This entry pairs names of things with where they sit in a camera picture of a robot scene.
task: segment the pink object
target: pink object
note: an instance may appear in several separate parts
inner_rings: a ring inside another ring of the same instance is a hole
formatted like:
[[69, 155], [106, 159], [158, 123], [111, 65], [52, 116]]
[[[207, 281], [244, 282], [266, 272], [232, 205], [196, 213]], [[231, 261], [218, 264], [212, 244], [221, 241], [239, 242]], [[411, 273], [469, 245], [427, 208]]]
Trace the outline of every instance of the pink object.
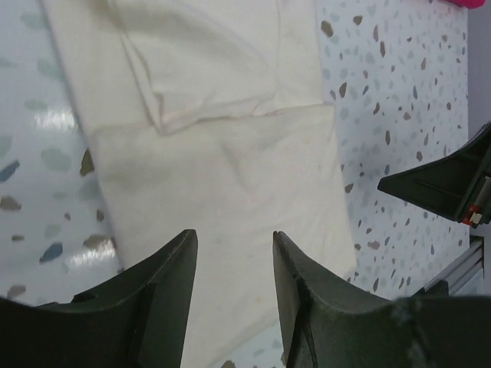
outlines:
[[447, 0], [447, 1], [460, 6], [465, 6], [466, 8], [469, 9], [474, 9], [483, 6], [484, 3], [486, 2], [486, 0]]

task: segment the terrazzo table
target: terrazzo table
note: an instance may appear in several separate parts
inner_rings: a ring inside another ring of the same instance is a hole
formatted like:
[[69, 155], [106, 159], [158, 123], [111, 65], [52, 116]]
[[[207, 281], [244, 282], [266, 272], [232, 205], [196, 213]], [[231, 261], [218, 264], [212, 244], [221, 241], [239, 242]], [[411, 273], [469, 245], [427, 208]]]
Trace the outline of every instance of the terrazzo table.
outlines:
[[[41, 6], [0, 9], [0, 294], [67, 302], [120, 264]], [[468, 231], [376, 187], [466, 142], [466, 10], [321, 0], [317, 26], [358, 256], [348, 280], [412, 294], [463, 253]], [[281, 355], [276, 324], [213, 368], [280, 367]]]

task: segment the black pointed object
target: black pointed object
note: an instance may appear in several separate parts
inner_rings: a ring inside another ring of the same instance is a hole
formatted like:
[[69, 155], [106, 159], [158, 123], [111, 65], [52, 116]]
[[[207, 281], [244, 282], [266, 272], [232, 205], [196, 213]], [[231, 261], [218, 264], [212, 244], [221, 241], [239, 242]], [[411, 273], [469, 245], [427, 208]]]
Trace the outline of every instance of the black pointed object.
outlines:
[[455, 153], [383, 178], [378, 189], [476, 227], [491, 219], [491, 122]]
[[491, 366], [491, 298], [388, 301], [323, 268], [284, 233], [273, 238], [287, 368]]
[[187, 230], [69, 304], [0, 298], [0, 366], [179, 368], [196, 256]]

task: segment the towel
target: towel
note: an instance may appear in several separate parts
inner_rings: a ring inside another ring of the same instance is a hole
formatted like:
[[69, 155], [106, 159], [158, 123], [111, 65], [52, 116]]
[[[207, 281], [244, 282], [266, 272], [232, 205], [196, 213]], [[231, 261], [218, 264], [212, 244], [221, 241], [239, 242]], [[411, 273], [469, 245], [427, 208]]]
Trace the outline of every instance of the towel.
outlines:
[[197, 230], [182, 367], [278, 320], [273, 231], [355, 267], [313, 1], [44, 5], [124, 265]]

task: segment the folded cloth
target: folded cloth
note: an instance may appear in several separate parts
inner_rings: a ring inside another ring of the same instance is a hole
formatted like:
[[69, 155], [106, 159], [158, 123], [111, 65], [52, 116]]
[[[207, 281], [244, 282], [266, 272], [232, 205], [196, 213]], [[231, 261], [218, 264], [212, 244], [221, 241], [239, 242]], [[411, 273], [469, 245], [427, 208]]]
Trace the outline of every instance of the folded cloth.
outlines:
[[183, 367], [278, 318], [273, 231], [355, 266], [312, 0], [43, 1], [125, 267], [198, 231]]

